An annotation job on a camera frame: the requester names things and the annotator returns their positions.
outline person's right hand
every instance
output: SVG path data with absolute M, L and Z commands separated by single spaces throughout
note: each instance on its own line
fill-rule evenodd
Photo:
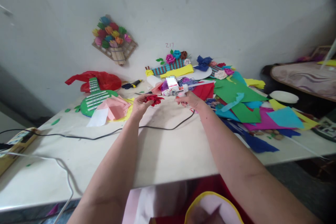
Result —
M 185 97 L 176 97 L 175 101 L 177 104 L 182 104 L 183 107 L 186 107 L 188 103 L 193 109 L 197 110 L 197 107 L 204 103 L 199 97 L 197 97 L 193 92 L 188 91 Z

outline white paper plate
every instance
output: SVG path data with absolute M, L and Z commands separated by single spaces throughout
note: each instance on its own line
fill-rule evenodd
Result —
M 194 72 L 193 73 L 180 76 L 179 78 L 182 78 L 182 77 L 187 77 L 189 79 L 194 78 L 194 80 L 198 81 L 198 80 L 202 80 L 202 79 L 208 78 L 211 75 L 211 73 L 212 73 L 211 67 L 209 67 L 208 70 L 205 71 L 205 72 L 194 68 Z

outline pink paper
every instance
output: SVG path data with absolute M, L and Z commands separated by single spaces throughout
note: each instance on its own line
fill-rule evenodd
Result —
M 107 109 L 107 117 L 110 120 L 118 120 L 126 116 L 128 108 L 131 104 L 124 101 L 120 96 L 114 98 L 107 98 L 103 101 L 97 109 Z
M 295 128 L 285 128 L 277 125 L 268 115 L 267 113 L 274 111 L 271 108 L 264 108 L 260 107 L 260 116 L 261 116 L 261 122 L 256 123 L 255 126 L 249 123 L 243 123 L 243 125 L 249 130 L 277 130 L 277 129 L 295 129 Z

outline white table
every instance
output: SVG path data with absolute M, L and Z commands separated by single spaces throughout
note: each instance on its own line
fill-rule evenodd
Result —
M 123 98 L 137 97 L 134 92 L 147 91 L 141 83 L 135 89 L 121 89 Z M 124 122 L 111 122 L 102 127 L 87 128 L 89 118 L 75 113 L 74 107 L 84 97 L 56 114 L 39 129 L 43 134 L 62 133 L 86 137 L 98 137 L 122 128 Z M 174 97 L 165 98 L 160 105 L 150 107 L 140 125 L 173 128 L 192 114 L 174 102 Z M 56 119 L 60 121 L 52 126 Z M 336 153 L 336 143 L 325 140 L 312 131 L 301 132 L 293 138 L 320 155 Z M 85 191 L 93 173 L 104 155 L 115 141 L 118 133 L 96 141 L 69 139 L 60 136 L 38 137 L 25 154 L 45 155 L 61 158 L 71 170 L 76 181 L 74 199 Z M 313 155 L 289 139 L 281 141 L 261 139 L 280 151 L 256 154 L 264 165 L 311 158 Z M 139 130 L 138 167 L 134 187 L 193 179 L 217 174 L 200 118 L 193 115 L 173 131 L 159 129 Z M 20 157 L 0 178 L 0 210 L 13 210 L 66 201 L 70 196 L 66 174 L 52 160 Z

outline red plastic bag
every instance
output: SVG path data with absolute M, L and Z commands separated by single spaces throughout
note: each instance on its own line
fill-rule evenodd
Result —
M 96 77 L 98 79 L 100 90 L 117 90 L 121 88 L 121 80 L 118 76 L 107 72 L 86 71 L 79 75 L 70 77 L 65 83 L 70 85 L 74 81 L 86 82 L 80 87 L 81 92 L 90 93 L 89 79 Z

